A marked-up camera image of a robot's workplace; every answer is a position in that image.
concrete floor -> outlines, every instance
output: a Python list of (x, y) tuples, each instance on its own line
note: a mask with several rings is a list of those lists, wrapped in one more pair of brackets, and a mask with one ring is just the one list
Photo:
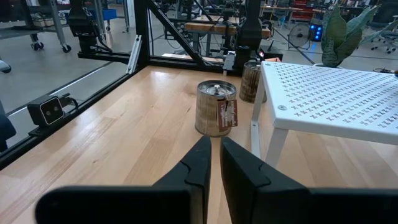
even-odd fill
[[(119, 16), (123, 16), (123, 11), (120, 12), (119, 9), (118, 12)], [(174, 53), (177, 50), (174, 48), (179, 48), (179, 44), (174, 40), (165, 40), (162, 24), (154, 16), (152, 18), (154, 54)], [(132, 40), (136, 35), (135, 30), (130, 29), (129, 33), (123, 32), (124, 30), (124, 19), (111, 21), (107, 44), (115, 51), (131, 50)], [(72, 47), (72, 51), (68, 54), (62, 52), (57, 35), (54, 33), (39, 34), (39, 39), (45, 44), (45, 48), (37, 52), (31, 49), (29, 36), (0, 40), (0, 55), (12, 66), (11, 73), (0, 73), (0, 100), (6, 112), (11, 114), (9, 118), (17, 129), (17, 135), (7, 142), (9, 146), (27, 137), (27, 133), (35, 128), (25, 108), (28, 102), (49, 93), (53, 95), (71, 93), (72, 97), (82, 102), (124, 75), (126, 71), (126, 66), (122, 63), (78, 58), (77, 52), (80, 49), (78, 39), (72, 36), (68, 27), (63, 31), (67, 44)], [(322, 62), (319, 42), (311, 42), (308, 50), (288, 50), (284, 37), (287, 38), (289, 30), (283, 28), (279, 33), (275, 32), (272, 39), (275, 40), (274, 46), (284, 54), (283, 62), (302, 65)], [(212, 35), (211, 48), (218, 49), (222, 42), (220, 35)], [(261, 42), (262, 45), (270, 43), (269, 40)], [(205, 54), (204, 49), (207, 44), (205, 37), (201, 43), (202, 54)], [(397, 68), (398, 53), (387, 54), (385, 49), (381, 48), (372, 51), (370, 49), (372, 45), (369, 43), (360, 46), (341, 66), (367, 71), (373, 68)]]

green leaf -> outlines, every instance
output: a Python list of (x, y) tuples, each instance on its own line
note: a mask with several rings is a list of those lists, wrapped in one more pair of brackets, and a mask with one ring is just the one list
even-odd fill
[(335, 68), (340, 64), (334, 50), (334, 44), (335, 41), (333, 39), (328, 39), (326, 41), (325, 50), (322, 54), (322, 63), (326, 67)]
[[(332, 12), (333, 11), (331, 11), (331, 10), (326, 10), (325, 11), (325, 15), (323, 15), (323, 20), (322, 20), (323, 30), (326, 30), (326, 28), (328, 27), (328, 22), (329, 22), (329, 19), (330, 19), (330, 16), (331, 16)], [(325, 47), (326, 47), (326, 32), (323, 32), (321, 41), (322, 41), (321, 42), (321, 47), (322, 47), (322, 51), (323, 51), (325, 49)]]
[(335, 50), (338, 61), (342, 62), (344, 59), (348, 58), (357, 48), (361, 39), (361, 29), (357, 30), (353, 35), (348, 37), (348, 39)]
[(368, 21), (373, 19), (374, 14), (379, 9), (380, 5), (373, 7), (367, 7), (364, 11), (354, 19), (347, 23), (347, 37), (353, 35), (357, 30), (363, 29)]
[(326, 42), (335, 41), (334, 48), (339, 47), (346, 40), (347, 23), (340, 15), (340, 8), (335, 7), (326, 27)]
[(398, 26), (398, 21), (394, 21), (392, 23), (390, 23), (388, 26), (386, 26), (383, 30), (377, 31), (371, 35), (367, 35), (359, 44), (366, 44), (370, 41), (372, 41), (373, 39), (375, 39), (376, 37), (380, 36), (384, 31), (386, 30), (392, 30), (395, 26)]

wooden board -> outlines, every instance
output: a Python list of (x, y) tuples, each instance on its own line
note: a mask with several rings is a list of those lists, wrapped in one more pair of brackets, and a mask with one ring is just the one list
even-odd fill
[[(220, 21), (223, 21), (223, 17), (221, 16), (221, 18), (220, 18), (220, 16), (210, 16), (211, 17), (211, 19), (213, 20), (213, 21), (218, 21), (218, 19), (220, 19)], [(196, 21), (209, 21), (209, 19), (205, 16), (205, 15), (201, 15), (200, 17), (197, 17), (196, 19), (195, 19)], [(235, 17), (230, 17), (229, 19), (228, 19), (228, 21), (229, 22), (232, 22), (232, 23), (239, 23), (239, 18), (237, 17), (237, 18), (235, 18)]]
[[(201, 138), (196, 92), (222, 74), (146, 67), (45, 141), (0, 171), (0, 223), (33, 224), (35, 203), (63, 185), (151, 185)], [(250, 150), (253, 104), (238, 100), (239, 126), (228, 135)], [(272, 126), (264, 104), (262, 155)], [(231, 223), (212, 138), (208, 223)], [(306, 186), (398, 187), (397, 146), (290, 131), (277, 168)]]
[[(187, 31), (189, 31), (189, 32), (190, 31), (193, 31), (193, 32), (195, 32), (195, 31), (208, 32), (210, 30), (210, 32), (217, 32), (217, 33), (220, 33), (220, 34), (224, 34), (226, 26), (225, 25), (221, 25), (221, 24), (220, 25), (217, 24), (217, 25), (214, 26), (213, 24), (198, 24), (198, 23), (188, 22), (188, 23), (185, 24), (185, 29)], [(235, 32), (236, 32), (236, 27), (235, 26), (231, 26), (231, 27), (228, 28), (228, 33), (230, 35), (235, 34)], [(262, 30), (261, 35), (262, 35), (263, 39), (266, 39), (266, 38), (271, 36), (271, 32), (270, 32), (270, 30), (268, 28), (265, 28), (265, 29)]]
[(294, 8), (294, 7), (276, 7), (276, 6), (261, 6), (262, 9), (278, 9), (278, 10), (288, 10), (288, 11), (302, 11), (304, 9)]
[[(184, 59), (192, 59), (191, 56), (189, 55), (177, 55), (177, 54), (163, 54), (163, 57), (173, 57), (173, 58), (184, 58)], [(209, 57), (203, 57), (203, 59), (209, 61), (209, 62), (221, 62), (223, 63), (224, 60), (220, 58), (209, 58)]]

wooden cylinder container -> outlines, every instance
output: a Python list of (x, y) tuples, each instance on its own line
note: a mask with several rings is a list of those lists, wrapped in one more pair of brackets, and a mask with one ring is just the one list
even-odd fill
[(197, 110), (195, 128), (201, 134), (211, 137), (227, 135), (231, 128), (220, 131), (218, 127), (217, 101), (236, 99), (236, 87), (220, 80), (208, 80), (199, 83), (197, 89)]
[[(260, 75), (261, 62), (246, 62), (244, 64), (241, 88), (239, 90), (239, 97), (241, 100), (254, 103)], [(262, 99), (262, 102), (265, 101), (267, 101), (267, 95), (264, 95), (264, 99)]]

hang tag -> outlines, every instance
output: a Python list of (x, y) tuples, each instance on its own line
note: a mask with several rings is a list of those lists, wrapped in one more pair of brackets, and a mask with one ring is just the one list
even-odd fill
[(238, 125), (238, 104), (236, 100), (220, 100), (217, 102), (218, 128), (226, 131)]

